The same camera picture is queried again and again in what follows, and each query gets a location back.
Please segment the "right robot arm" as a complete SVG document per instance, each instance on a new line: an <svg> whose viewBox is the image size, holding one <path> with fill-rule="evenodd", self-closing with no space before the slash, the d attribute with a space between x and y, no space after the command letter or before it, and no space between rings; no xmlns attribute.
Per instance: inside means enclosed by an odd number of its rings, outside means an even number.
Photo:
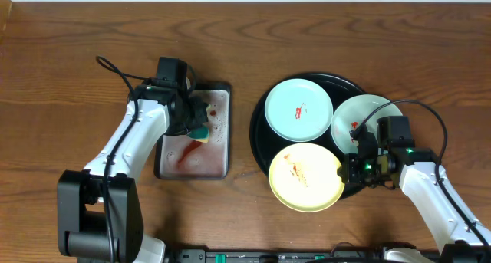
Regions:
<svg viewBox="0 0 491 263"><path fill-rule="evenodd" d="M338 168L342 182L375 188L391 182L417 208L442 262L489 262L490 230L456 193L440 160L429 148L416 148L408 135L378 142L373 133L350 132L356 153Z"/></svg>

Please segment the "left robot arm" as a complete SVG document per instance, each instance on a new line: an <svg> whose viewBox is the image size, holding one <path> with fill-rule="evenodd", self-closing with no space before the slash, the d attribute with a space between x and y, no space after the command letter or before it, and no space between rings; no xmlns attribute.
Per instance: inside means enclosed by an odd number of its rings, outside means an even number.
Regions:
<svg viewBox="0 0 491 263"><path fill-rule="evenodd" d="M130 89L125 116L104 148L57 184L58 249L87 262L162 262L166 245L143 231L137 180L157 141L207 121L186 77L152 78Z"/></svg>

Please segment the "yellow plate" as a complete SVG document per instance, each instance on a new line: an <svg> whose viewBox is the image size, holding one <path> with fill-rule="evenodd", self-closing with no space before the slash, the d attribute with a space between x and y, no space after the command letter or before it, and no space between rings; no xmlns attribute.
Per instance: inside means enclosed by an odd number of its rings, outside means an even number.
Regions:
<svg viewBox="0 0 491 263"><path fill-rule="evenodd" d="M339 159L313 143L287 146L269 167L269 185L275 197L299 212L320 212L334 205L344 191L337 174Z"/></svg>

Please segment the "green yellow sponge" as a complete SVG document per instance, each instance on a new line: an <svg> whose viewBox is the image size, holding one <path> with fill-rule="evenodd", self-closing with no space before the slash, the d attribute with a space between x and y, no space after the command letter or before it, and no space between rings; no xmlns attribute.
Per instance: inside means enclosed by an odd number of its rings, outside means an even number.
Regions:
<svg viewBox="0 0 491 263"><path fill-rule="evenodd" d="M209 142L209 136L210 136L210 131L207 123L209 122L209 109L210 109L209 104L205 104L205 109L204 109L204 116L202 118L203 122L201 125L197 128L192 129L191 131L188 132L187 136L197 142L201 143L208 143Z"/></svg>

